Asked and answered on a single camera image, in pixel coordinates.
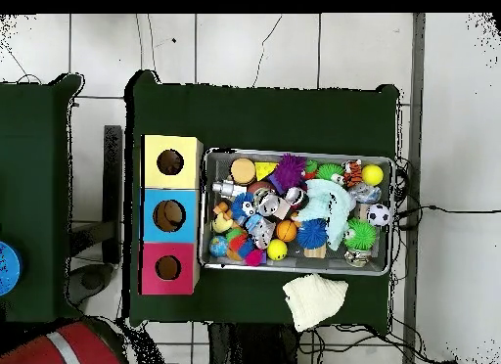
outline blue bucket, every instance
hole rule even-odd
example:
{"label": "blue bucket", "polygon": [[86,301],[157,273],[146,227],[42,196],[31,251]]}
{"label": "blue bucket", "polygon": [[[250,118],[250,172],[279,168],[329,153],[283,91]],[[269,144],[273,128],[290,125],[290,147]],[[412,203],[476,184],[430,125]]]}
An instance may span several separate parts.
{"label": "blue bucket", "polygon": [[21,259],[18,253],[5,242],[0,242],[0,296],[13,289],[20,274]]}

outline shape sorter box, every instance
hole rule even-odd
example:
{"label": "shape sorter box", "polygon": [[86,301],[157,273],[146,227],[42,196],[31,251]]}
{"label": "shape sorter box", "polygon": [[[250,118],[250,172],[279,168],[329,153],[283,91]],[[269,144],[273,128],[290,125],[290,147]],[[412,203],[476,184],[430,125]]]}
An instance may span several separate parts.
{"label": "shape sorter box", "polygon": [[[196,255],[197,244],[145,243],[142,254],[140,295],[191,295],[200,276]],[[177,263],[174,279],[161,277],[159,265],[162,260]]]}
{"label": "shape sorter box", "polygon": [[[197,138],[164,135],[144,135],[143,138],[145,188],[200,188],[200,164],[204,146]],[[173,170],[166,172],[169,166]]]}
{"label": "shape sorter box", "polygon": [[[181,221],[176,221],[176,229],[164,231],[157,225],[159,219],[168,219],[168,206],[174,202],[182,211]],[[143,242],[149,243],[188,243],[198,240],[199,192],[197,190],[158,190],[146,189],[143,204],[144,220]]]}

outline metal tray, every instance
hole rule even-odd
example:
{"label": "metal tray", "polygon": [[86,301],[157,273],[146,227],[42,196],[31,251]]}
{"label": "metal tray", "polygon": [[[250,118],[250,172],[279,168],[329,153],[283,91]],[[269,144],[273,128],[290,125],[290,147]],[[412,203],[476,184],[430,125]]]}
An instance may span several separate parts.
{"label": "metal tray", "polygon": [[[288,254],[285,259],[273,261],[268,258],[266,264],[259,266],[246,266],[243,262],[232,260],[228,257],[214,257],[210,254],[208,245],[213,233],[210,221],[214,213],[212,209],[221,202],[221,196],[211,191],[214,181],[226,179],[230,173],[230,165],[234,159],[245,157],[252,161],[278,162],[284,152],[254,151],[254,150],[222,150],[210,148],[205,151],[202,164],[201,185],[201,222],[199,238],[199,262],[202,266],[214,269],[239,269],[245,271],[274,271],[274,272],[299,272],[323,273],[341,275],[368,275],[381,276],[388,272],[391,258],[392,219],[389,225],[383,228],[379,239],[374,243],[372,260],[364,267],[357,268],[348,265],[344,260],[346,248],[341,243],[338,250],[327,248],[324,259],[304,257],[303,249],[296,241],[287,243]],[[388,205],[391,214],[394,212],[395,164],[393,160],[385,157],[361,156],[332,156],[327,154],[289,153],[295,156],[314,159],[319,164],[334,162],[341,164],[350,159],[361,159],[362,165],[372,163],[378,165],[384,173],[383,182],[380,184],[382,197],[380,203]]]}

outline light blue cloth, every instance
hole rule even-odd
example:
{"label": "light blue cloth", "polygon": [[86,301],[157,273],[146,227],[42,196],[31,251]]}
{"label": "light blue cloth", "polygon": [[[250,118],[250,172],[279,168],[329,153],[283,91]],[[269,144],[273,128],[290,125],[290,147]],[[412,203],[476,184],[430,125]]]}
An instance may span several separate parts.
{"label": "light blue cloth", "polygon": [[327,246],[337,250],[348,229],[346,221],[352,207],[351,196],[334,181],[313,179],[306,181],[306,185],[309,202],[296,220],[326,219]]}

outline yellow ball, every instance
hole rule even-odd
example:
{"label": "yellow ball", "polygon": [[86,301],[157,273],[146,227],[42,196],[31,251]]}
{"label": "yellow ball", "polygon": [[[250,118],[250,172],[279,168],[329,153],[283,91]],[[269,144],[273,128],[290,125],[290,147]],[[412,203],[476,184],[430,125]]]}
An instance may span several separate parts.
{"label": "yellow ball", "polygon": [[362,180],[369,186],[377,186],[383,181],[383,171],[378,165],[366,165],[362,168]]}
{"label": "yellow ball", "polygon": [[267,251],[271,260],[282,260],[287,255],[287,245],[280,239],[273,239]]}

